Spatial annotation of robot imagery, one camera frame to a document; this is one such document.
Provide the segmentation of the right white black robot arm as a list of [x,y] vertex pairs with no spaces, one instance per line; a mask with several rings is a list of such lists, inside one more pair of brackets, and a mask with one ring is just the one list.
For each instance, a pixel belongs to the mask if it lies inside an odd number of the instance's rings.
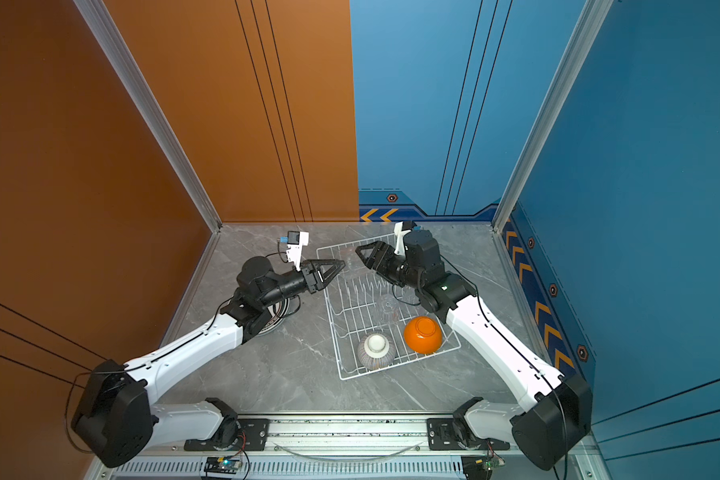
[[512,442],[549,471],[590,433],[589,383],[580,374],[564,375],[521,342],[489,309],[476,284],[441,254],[429,231],[407,228],[394,244],[374,241],[355,252],[389,284],[412,288],[421,306],[471,344],[509,387],[514,404],[479,399],[457,414],[467,436]]

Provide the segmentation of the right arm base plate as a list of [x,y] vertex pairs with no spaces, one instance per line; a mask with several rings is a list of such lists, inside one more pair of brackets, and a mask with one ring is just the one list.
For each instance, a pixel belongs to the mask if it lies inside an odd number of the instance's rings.
[[426,420],[429,449],[507,451],[511,445],[494,438],[476,437],[464,420],[453,417],[435,417]]

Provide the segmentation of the green rimmed white plate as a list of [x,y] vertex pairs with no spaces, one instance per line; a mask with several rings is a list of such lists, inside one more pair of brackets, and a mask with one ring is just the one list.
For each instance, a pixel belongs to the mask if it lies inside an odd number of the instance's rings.
[[259,334],[266,335],[279,328],[286,318],[295,315],[301,309],[301,305],[301,297],[296,295],[270,307],[269,310],[272,316],[259,331]]

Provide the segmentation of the clear glass cup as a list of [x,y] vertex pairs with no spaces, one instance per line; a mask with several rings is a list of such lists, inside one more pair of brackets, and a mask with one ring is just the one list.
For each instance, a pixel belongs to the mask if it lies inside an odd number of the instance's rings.
[[400,320],[399,302],[394,295],[385,293],[375,302],[375,318],[381,324],[394,324]]

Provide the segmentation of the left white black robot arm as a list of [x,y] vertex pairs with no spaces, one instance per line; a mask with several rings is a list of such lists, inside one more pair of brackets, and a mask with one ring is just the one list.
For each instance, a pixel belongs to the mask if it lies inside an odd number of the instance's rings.
[[109,468],[168,443],[232,447],[240,429],[232,407],[215,397],[173,405],[161,403],[161,397],[209,361],[254,338],[273,318],[282,317],[286,301],[324,290],[345,266],[342,260],[309,259],[278,274],[268,258],[250,258],[237,276],[234,294],[211,320],[125,364],[107,360],[98,365],[72,416],[72,430]]

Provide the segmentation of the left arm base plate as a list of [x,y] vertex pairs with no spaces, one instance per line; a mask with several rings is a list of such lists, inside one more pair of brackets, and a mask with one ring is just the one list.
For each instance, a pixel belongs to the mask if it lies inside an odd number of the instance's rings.
[[219,430],[207,440],[186,440],[185,451],[259,452],[266,446],[270,421],[266,418],[240,419],[222,422]]

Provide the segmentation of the white wire dish rack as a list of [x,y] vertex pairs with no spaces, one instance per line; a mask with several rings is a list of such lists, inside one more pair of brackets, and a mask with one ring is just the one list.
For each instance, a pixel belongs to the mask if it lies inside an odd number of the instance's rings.
[[[362,367],[357,358],[359,343],[372,333],[385,335],[395,346],[396,357],[389,369],[427,358],[426,355],[409,349],[403,339],[406,324],[412,318],[427,314],[418,304],[414,291],[408,287],[389,284],[365,267],[355,252],[358,246],[375,241],[391,244],[394,236],[386,234],[369,237],[317,250],[320,259],[341,259],[346,262],[346,267],[323,291],[337,357],[337,370],[342,380],[373,373]],[[375,318],[375,302],[385,293],[394,295],[399,302],[400,320],[394,324],[381,324]]]

